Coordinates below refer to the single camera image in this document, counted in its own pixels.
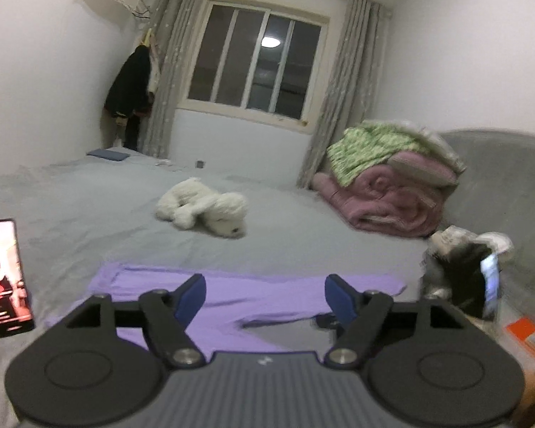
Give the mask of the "orange red book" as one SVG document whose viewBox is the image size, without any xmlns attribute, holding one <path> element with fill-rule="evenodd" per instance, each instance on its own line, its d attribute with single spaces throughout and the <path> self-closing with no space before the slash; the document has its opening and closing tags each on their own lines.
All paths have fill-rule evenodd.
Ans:
<svg viewBox="0 0 535 428">
<path fill-rule="evenodd" d="M 505 330 L 535 358 L 535 323 L 533 321 L 528 317 L 522 317 L 507 325 Z"/>
</svg>

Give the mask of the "pink grey pillow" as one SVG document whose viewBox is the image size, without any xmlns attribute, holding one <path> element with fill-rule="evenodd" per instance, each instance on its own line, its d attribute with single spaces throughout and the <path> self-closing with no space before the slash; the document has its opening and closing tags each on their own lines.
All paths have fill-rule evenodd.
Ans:
<svg viewBox="0 0 535 428">
<path fill-rule="evenodd" d="M 434 188 L 455 187 L 458 177 L 449 167 L 416 152 L 399 152 L 387 164 L 404 176 Z"/>
</svg>

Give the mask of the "window with white frame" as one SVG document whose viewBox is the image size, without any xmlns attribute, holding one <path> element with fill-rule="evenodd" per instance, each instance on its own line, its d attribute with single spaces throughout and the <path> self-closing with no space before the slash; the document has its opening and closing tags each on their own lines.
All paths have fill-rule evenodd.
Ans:
<svg viewBox="0 0 535 428">
<path fill-rule="evenodd" d="M 306 133 L 327 17 L 251 0 L 209 0 L 180 106 Z"/>
</svg>

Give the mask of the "pink folded quilt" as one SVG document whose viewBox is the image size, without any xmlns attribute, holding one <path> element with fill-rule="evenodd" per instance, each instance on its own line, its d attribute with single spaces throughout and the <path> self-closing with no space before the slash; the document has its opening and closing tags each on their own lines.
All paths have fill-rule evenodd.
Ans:
<svg viewBox="0 0 535 428">
<path fill-rule="evenodd" d="M 401 238 L 423 238 L 438 227 L 445 197 L 387 164 L 372 166 L 346 188 L 318 173 L 311 188 L 353 228 Z"/>
</svg>

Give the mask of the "grey left curtain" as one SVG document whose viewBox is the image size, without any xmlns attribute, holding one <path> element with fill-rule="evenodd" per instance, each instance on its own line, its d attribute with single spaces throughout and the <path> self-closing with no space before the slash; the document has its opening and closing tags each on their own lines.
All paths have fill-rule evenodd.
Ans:
<svg viewBox="0 0 535 428">
<path fill-rule="evenodd" d="M 149 28 L 160 77 L 152 112 L 142 132 L 142 152 L 169 155 L 175 110 L 179 102 L 189 45 L 205 0 L 156 0 Z"/>
</svg>

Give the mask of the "grey right curtain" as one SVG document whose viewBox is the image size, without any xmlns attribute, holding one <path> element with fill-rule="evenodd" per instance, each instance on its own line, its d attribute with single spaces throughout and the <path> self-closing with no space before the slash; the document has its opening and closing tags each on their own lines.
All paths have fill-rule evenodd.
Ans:
<svg viewBox="0 0 535 428">
<path fill-rule="evenodd" d="M 328 167 L 326 150 L 346 128 L 362 122 L 375 102 L 387 40 L 389 10 L 372 0 L 350 0 L 319 118 L 296 186 L 307 188 Z"/>
</svg>

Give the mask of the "stack of folded clothes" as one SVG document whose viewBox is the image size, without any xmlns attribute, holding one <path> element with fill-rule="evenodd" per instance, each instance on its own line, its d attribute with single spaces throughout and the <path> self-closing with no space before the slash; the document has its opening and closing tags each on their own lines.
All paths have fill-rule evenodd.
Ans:
<svg viewBox="0 0 535 428">
<path fill-rule="evenodd" d="M 436 231 L 423 255 L 420 295 L 467 304 L 470 298 L 465 290 L 481 274 L 481 261 L 495 255 L 499 268 L 512 260 L 513 253 L 513 241 L 503 233 L 477 235 L 455 225 Z"/>
</svg>

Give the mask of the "white plush dog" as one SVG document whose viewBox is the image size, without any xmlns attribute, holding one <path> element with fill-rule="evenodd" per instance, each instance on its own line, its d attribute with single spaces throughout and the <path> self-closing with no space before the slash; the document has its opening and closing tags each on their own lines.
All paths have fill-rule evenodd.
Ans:
<svg viewBox="0 0 535 428">
<path fill-rule="evenodd" d="M 219 192 L 198 178 L 184 180 L 169 189 L 157 202 L 155 215 L 180 230 L 201 223 L 212 235 L 241 238 L 245 235 L 247 199 L 237 192 Z"/>
</svg>

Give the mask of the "smartphone with lit screen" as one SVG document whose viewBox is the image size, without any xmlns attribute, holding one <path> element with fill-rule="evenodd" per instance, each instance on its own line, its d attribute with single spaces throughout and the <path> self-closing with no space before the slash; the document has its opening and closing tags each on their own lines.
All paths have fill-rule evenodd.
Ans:
<svg viewBox="0 0 535 428">
<path fill-rule="evenodd" d="M 0 338 L 34 328 L 16 223 L 0 219 Z"/>
</svg>

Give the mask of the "grey quilted headboard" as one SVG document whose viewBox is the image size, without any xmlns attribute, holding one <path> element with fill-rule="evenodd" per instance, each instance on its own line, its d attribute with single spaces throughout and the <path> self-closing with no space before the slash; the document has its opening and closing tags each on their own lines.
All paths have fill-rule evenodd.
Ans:
<svg viewBox="0 0 535 428">
<path fill-rule="evenodd" d="M 504 268 L 504 293 L 535 319 L 535 136 L 472 129 L 443 138 L 467 165 L 444 221 L 477 234 L 508 235 L 514 252 Z"/>
</svg>

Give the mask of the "grey curtain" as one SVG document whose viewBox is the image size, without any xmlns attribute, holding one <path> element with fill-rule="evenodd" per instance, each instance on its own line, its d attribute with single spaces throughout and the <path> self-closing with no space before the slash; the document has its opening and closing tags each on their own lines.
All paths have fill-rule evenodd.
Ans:
<svg viewBox="0 0 535 428">
<path fill-rule="evenodd" d="M 142 132 L 142 152 L 169 155 L 175 110 L 179 102 L 189 45 L 205 0 L 156 0 L 149 28 L 160 77 L 152 112 Z"/>
<path fill-rule="evenodd" d="M 328 167 L 326 150 L 346 128 L 362 122 L 375 102 L 387 40 L 389 10 L 372 0 L 350 0 L 319 118 L 296 186 L 307 188 Z"/>
</svg>

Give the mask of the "dark hanging coat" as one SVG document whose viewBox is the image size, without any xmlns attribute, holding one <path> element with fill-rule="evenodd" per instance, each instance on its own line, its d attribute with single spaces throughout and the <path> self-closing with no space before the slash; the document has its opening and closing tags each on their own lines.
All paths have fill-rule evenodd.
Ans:
<svg viewBox="0 0 535 428">
<path fill-rule="evenodd" d="M 104 110 L 115 120 L 122 146 L 138 150 L 142 120 L 152 112 L 155 93 L 152 80 L 152 52 L 138 45 L 129 55 L 109 89 Z"/>
</svg>

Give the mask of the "green patterned blanket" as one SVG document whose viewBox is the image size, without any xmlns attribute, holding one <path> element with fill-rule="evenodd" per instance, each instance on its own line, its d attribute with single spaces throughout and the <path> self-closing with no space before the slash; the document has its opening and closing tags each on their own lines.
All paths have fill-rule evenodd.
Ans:
<svg viewBox="0 0 535 428">
<path fill-rule="evenodd" d="M 417 138 L 394 126 L 363 123 L 347 128 L 342 138 L 327 148 L 326 156 L 335 179 L 341 187 L 348 187 L 364 170 L 406 151 L 431 154 Z"/>
</svg>

